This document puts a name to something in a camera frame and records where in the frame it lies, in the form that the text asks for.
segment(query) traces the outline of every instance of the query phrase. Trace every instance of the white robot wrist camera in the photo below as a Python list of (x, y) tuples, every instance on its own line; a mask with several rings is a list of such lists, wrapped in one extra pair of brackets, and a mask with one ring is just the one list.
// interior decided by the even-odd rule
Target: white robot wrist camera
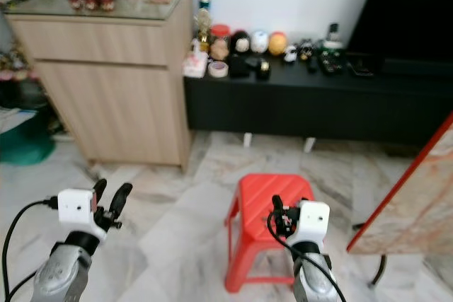
[[(272, 198), (274, 210), (268, 229), (285, 246), (294, 262), (294, 297), (297, 302), (336, 302), (345, 298), (332, 275), (328, 255), (322, 255), (330, 208), (326, 203), (306, 199), (298, 207), (284, 207), (280, 196)], [(275, 231), (271, 221), (275, 222)]]
[[(33, 297), (31, 302), (77, 302), (88, 282), (91, 256), (98, 245), (107, 238), (111, 227), (121, 228), (118, 217), (132, 190), (129, 183), (123, 184), (115, 193), (109, 210), (98, 206), (98, 202), (107, 185), (99, 180), (92, 190), (66, 189), (50, 199), (29, 204), (14, 219), (5, 239), (2, 254), (2, 269), (6, 302), (9, 302), (17, 290), (33, 275)], [(9, 291), (6, 253), (14, 226), (26, 209), (33, 205), (44, 204), (58, 209), (59, 221), (70, 228), (71, 232), (64, 242), (55, 243), (49, 259), (35, 273), (24, 279)]]

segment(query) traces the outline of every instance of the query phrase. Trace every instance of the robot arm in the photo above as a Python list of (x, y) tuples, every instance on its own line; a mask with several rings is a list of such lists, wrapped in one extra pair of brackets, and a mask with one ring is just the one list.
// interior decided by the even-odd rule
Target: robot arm
[[(322, 255), (330, 208), (322, 202), (302, 200), (298, 207), (284, 207), (279, 196), (273, 197), (274, 211), (268, 219), (272, 235), (292, 251), (294, 262), (294, 297), (297, 302), (336, 302), (337, 290), (331, 261)], [(270, 219), (274, 217), (276, 233)]]
[(74, 231), (63, 243), (56, 243), (50, 258), (36, 272), (31, 302), (77, 302), (88, 283), (91, 256), (107, 237), (132, 190), (125, 183), (116, 192), (108, 211), (98, 207), (107, 182), (100, 180), (93, 190), (67, 189), (58, 195), (59, 220)]

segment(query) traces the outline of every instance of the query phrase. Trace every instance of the television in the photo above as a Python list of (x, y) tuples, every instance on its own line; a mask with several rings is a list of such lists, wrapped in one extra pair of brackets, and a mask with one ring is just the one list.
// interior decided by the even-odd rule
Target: television
[(383, 74), (453, 76), (452, 0), (367, 0), (348, 54)]

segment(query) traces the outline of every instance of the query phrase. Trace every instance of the cabinet door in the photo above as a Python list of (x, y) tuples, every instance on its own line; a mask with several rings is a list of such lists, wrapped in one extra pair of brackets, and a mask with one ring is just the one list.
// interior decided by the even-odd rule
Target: cabinet door
[(167, 71), (50, 62), (37, 67), (87, 158), (180, 163)]

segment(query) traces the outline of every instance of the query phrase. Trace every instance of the black cable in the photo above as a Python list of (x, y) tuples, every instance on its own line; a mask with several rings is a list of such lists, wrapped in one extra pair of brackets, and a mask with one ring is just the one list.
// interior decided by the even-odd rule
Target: black cable
[(5, 298), (9, 298), (8, 265), (6, 263), (6, 258), (8, 255), (8, 246), (9, 246), (9, 241), (11, 239), (11, 235), (13, 234), (14, 228), (16, 227), (16, 224), (19, 221), (19, 218), (23, 215), (23, 213), (26, 212), (29, 208), (34, 207), (35, 205), (40, 205), (40, 204), (45, 204), (45, 201), (36, 201), (36, 202), (30, 203), (29, 205), (23, 207), (22, 210), (20, 210), (19, 213), (14, 218), (13, 223), (11, 223), (11, 226), (9, 227), (8, 233), (6, 234), (5, 243), (3, 244), (3, 251), (1, 253), (1, 270), (3, 272), (3, 284), (4, 284), (4, 290), (5, 290)]
[(17, 290), (19, 290), (25, 283), (27, 283), (28, 280), (30, 280), (33, 276), (35, 276), (36, 271), (32, 272), (30, 275), (28, 275), (25, 279), (23, 279), (17, 286), (11, 290), (11, 293), (9, 293), (9, 296), (6, 297), (5, 302), (10, 302), (11, 299), (13, 298), (14, 294), (17, 293)]
[(291, 245), (288, 245), (286, 242), (284, 242), (284, 240), (282, 240), (275, 232), (274, 230), (272, 229), (272, 224), (271, 224), (271, 221), (272, 221), (272, 217), (275, 216), (275, 213), (274, 212), (271, 212), (268, 216), (268, 229), (269, 229), (269, 232), (270, 234), (273, 236), (273, 238), (275, 238), (275, 240), (280, 243), (281, 245), (283, 245), (285, 248), (287, 248), (290, 252), (292, 252), (293, 254), (295, 254), (296, 256), (300, 257), (302, 260), (306, 260), (307, 262), (311, 263), (313, 266), (315, 266), (316, 268), (319, 269), (320, 272), (322, 272), (324, 274), (325, 277), (327, 277), (327, 279), (330, 281), (330, 283), (332, 283), (333, 285), (333, 288), (335, 288), (335, 290), (337, 291), (338, 295), (340, 296), (340, 300), (342, 302), (346, 302), (346, 299), (343, 295), (343, 293), (341, 292), (340, 290), (340, 287), (336, 284), (336, 282), (333, 280), (332, 276), (321, 266), (319, 265), (318, 263), (316, 263), (315, 261), (313, 261), (310, 257), (302, 254), (300, 251), (298, 251), (298, 249), (296, 248), (293, 248)]

